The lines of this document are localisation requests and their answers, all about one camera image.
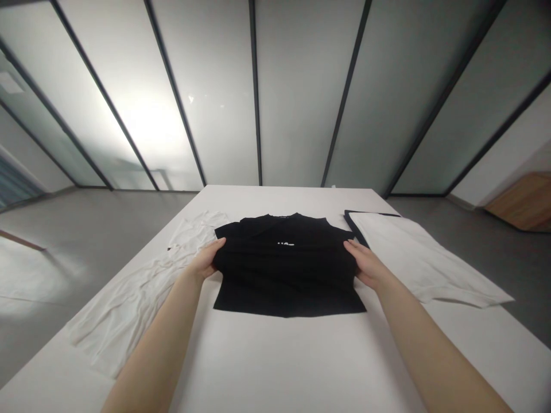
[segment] forearm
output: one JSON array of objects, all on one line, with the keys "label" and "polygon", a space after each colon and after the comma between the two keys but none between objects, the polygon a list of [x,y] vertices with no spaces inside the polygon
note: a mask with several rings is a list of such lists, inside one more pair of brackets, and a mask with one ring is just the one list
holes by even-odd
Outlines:
[{"label": "forearm", "polygon": [[185,358],[203,277],[184,271],[122,369],[102,412],[168,411]]},{"label": "forearm", "polygon": [[398,279],[390,276],[377,295],[430,413],[511,411]]}]

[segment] hand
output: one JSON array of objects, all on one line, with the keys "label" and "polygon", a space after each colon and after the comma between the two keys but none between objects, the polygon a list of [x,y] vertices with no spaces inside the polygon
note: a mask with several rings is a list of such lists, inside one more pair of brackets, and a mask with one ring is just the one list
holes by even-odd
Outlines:
[{"label": "hand", "polygon": [[344,248],[356,259],[360,271],[356,276],[366,286],[377,291],[382,282],[394,278],[394,274],[369,248],[353,240],[345,241]]},{"label": "hand", "polygon": [[185,270],[197,275],[201,280],[210,277],[216,272],[216,268],[212,265],[212,260],[216,252],[221,249],[225,243],[226,238],[224,237],[204,247],[195,258],[193,258],[193,261],[191,261]]}]

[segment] black t-shirt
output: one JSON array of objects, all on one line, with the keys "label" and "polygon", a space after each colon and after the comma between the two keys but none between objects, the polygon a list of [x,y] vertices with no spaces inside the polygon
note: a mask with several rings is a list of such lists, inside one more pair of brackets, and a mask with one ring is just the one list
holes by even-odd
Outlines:
[{"label": "black t-shirt", "polygon": [[227,241],[214,258],[224,275],[215,309],[277,317],[366,311],[354,291],[356,261],[343,246],[354,234],[325,218],[264,215],[216,235]]}]

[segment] wall baseboard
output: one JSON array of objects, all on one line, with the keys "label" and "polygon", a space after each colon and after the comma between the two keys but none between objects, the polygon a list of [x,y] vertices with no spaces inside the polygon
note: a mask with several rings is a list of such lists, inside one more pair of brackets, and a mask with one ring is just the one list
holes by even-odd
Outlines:
[{"label": "wall baseboard", "polygon": [[465,200],[462,200],[461,198],[459,197],[456,197],[455,195],[452,195],[452,194],[449,194],[448,196],[446,196],[446,199],[453,202],[454,204],[456,204],[457,206],[463,208],[463,209],[466,209],[468,211],[474,211],[475,209],[479,208],[477,206],[474,206],[473,204],[471,204],[470,202],[467,202]]},{"label": "wall baseboard", "polygon": [[27,207],[28,205],[36,204],[41,201],[45,201],[48,199],[56,198],[61,195],[72,193],[74,191],[77,191],[78,189],[79,188],[77,188],[76,186],[68,186],[67,188],[60,189],[59,191],[45,193],[40,196],[37,196],[36,198],[24,200],[24,201],[6,206],[4,208],[0,208],[0,213],[12,211],[13,209],[17,209],[17,208]]}]

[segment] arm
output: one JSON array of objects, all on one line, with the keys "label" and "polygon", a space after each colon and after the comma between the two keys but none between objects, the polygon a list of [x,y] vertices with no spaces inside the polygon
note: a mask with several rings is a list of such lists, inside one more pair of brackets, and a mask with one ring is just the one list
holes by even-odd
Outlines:
[{"label": "arm", "polygon": [[184,363],[193,319],[212,260],[225,238],[204,248],[176,279],[166,301],[111,389],[102,413],[167,412]]},{"label": "arm", "polygon": [[349,240],[360,274],[375,290],[394,341],[429,413],[512,412],[432,320],[412,293],[367,247]]}]

